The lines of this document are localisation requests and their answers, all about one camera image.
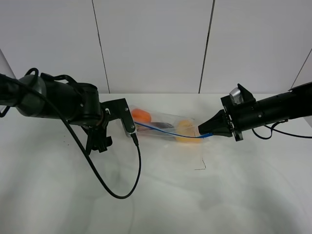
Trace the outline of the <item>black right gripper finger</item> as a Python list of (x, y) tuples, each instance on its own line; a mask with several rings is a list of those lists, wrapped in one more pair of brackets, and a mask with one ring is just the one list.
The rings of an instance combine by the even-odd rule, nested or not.
[(219, 110), (210, 120), (200, 124), (198, 131), (201, 135), (213, 132), (231, 132), (226, 112), (223, 109)]
[(213, 132), (213, 136), (220, 136), (220, 137), (232, 137), (233, 134), (231, 132)]

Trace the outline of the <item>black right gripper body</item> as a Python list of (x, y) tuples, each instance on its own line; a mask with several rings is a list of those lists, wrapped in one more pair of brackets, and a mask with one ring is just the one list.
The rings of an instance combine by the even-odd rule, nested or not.
[(253, 105), (256, 103), (256, 99), (253, 94), (241, 84), (238, 84), (237, 87), (243, 94), (244, 102), (239, 105), (233, 105), (228, 94), (227, 96), (221, 98), (221, 103), (228, 116), (229, 125), (232, 133), (234, 134), (235, 140), (241, 141), (243, 140), (242, 127), (246, 122), (246, 120), (242, 119), (244, 116), (247, 116), (244, 112), (249, 112), (252, 109)]

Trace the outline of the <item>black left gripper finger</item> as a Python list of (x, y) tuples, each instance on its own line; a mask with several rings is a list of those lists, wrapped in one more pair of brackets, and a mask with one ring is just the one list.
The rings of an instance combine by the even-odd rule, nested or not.
[(96, 133), (97, 130), (93, 127), (84, 127), (84, 132), (87, 135), (87, 142), (86, 142), (86, 153), (90, 154), (91, 151), (96, 151), (98, 148), (96, 146)]
[(100, 153), (107, 151), (113, 144), (112, 137), (107, 136), (107, 128), (99, 128), (94, 131), (94, 150)]

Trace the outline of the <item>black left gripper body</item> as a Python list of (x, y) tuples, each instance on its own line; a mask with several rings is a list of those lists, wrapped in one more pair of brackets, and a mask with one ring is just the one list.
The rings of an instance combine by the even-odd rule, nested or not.
[(110, 106), (107, 104), (107, 102), (101, 102), (100, 107), (102, 111), (101, 119), (95, 125), (81, 126), (81, 129), (85, 132), (85, 134), (89, 134), (89, 131), (93, 130), (102, 137), (107, 136), (108, 124), (114, 120), (114, 116), (111, 113)]

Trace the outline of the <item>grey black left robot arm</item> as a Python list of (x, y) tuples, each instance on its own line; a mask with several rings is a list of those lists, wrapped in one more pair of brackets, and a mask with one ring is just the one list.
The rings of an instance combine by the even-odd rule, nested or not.
[(13, 79), (0, 76), (0, 104), (11, 107), (23, 116), (61, 119), (76, 125), (87, 134), (86, 152), (100, 153), (113, 144), (106, 135), (105, 113), (99, 101), (98, 89), (89, 83), (80, 83), (68, 75), (51, 76), (30, 69), (24, 77)]

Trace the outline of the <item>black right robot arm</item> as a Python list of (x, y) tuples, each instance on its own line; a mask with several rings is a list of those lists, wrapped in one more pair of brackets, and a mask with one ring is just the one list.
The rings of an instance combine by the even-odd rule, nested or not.
[(221, 98), (223, 109), (210, 120), (200, 124), (200, 135), (235, 137), (243, 140), (242, 132), (312, 115), (312, 84), (306, 83), (262, 100), (238, 84), (227, 96)]

